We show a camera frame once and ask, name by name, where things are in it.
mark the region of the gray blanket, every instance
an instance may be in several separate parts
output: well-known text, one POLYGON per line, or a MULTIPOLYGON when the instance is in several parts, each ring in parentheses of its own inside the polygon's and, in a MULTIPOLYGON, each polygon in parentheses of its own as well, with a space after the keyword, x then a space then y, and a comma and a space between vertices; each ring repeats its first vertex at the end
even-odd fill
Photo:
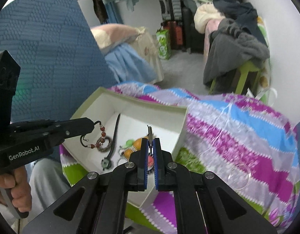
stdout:
POLYGON ((262 61, 270 57, 266 45, 253 35, 242 31, 238 24, 229 18, 223 19, 218 30, 210 35, 210 45, 203 75, 204 84, 238 68, 248 60, 262 68, 262 61))

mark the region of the clothing pile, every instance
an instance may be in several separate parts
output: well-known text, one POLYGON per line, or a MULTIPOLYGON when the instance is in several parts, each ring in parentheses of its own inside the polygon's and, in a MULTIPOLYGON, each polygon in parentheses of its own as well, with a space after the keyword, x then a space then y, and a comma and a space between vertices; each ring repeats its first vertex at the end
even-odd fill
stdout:
MULTIPOLYGON (((213 6, 226 18, 209 35, 210 49, 203 83, 210 83, 248 60, 262 69, 263 61, 270 57, 270 52, 258 28, 258 15, 252 4, 236 0, 213 0, 213 6)), ((209 21, 209 18, 204 16, 204 20, 209 21)))
POLYGON ((210 35, 210 52, 204 69, 203 83, 232 71, 251 60, 257 68, 269 58, 268 47, 242 30, 233 19, 225 18, 210 35))
POLYGON ((199 33, 204 34, 207 23, 212 19, 223 19, 225 18, 219 11, 214 7, 213 4, 203 4, 198 7, 194 15, 194 24, 196 30, 199 33))

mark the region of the metal screw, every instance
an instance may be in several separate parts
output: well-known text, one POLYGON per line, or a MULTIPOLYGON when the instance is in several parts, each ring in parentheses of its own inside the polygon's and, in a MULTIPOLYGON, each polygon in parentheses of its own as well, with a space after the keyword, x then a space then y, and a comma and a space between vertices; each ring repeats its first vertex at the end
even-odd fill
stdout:
POLYGON ((135 164, 133 162, 126 162, 125 163, 126 168, 133 168, 134 166, 135 166, 135 164))
POLYGON ((215 177, 215 174, 212 172, 205 172, 205 177, 208 179, 213 179, 215 177))
POLYGON ((89 179, 95 179, 95 178, 97 178, 97 173, 95 173, 95 172, 91 172, 91 173, 88 173, 87 174, 87 178, 89 178, 89 179))
POLYGON ((170 162, 167 164, 168 168, 171 168, 171 169, 175 169, 177 167, 177 164, 175 162, 170 162))

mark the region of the white wall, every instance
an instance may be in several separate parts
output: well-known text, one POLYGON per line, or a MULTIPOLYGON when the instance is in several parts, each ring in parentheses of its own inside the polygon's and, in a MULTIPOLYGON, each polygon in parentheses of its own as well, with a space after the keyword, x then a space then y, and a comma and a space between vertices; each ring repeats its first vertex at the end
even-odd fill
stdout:
POLYGON ((291 122, 300 121, 300 14, 291 0, 249 1, 263 17, 270 44, 274 104, 291 122))
POLYGON ((100 21, 93 10, 93 0, 78 0, 89 27, 99 26, 100 21))
POLYGON ((127 9, 125 1, 120 1, 116 5, 125 25, 145 26, 150 34, 155 34, 160 28, 163 20, 159 0, 139 0, 133 12, 127 9))

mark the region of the pink pillow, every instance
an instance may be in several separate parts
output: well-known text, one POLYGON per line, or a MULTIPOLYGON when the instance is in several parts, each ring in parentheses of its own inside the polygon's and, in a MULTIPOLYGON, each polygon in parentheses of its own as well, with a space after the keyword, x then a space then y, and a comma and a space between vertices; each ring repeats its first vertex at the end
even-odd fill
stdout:
POLYGON ((90 30, 103 54, 107 54, 123 42, 133 42, 139 35, 134 27, 122 24, 105 24, 92 27, 90 30))

